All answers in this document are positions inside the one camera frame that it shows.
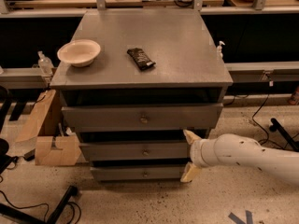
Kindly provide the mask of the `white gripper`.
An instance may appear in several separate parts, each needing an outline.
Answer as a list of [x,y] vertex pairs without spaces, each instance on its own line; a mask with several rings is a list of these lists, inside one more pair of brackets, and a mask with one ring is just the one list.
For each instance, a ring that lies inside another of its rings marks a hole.
[[183,133],[187,143],[191,146],[190,158],[193,163],[188,162],[186,164],[180,181],[188,183],[200,173],[200,168],[215,166],[219,161],[214,151],[215,139],[202,139],[189,130],[184,130]]

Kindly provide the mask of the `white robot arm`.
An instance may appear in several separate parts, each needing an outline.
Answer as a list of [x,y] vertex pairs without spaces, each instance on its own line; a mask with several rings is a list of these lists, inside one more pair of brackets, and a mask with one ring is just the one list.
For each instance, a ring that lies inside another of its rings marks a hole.
[[238,165],[259,169],[294,185],[299,185],[299,153],[262,147],[256,140],[226,133],[216,139],[203,139],[183,131],[190,145],[191,160],[181,182],[191,182],[202,168]]

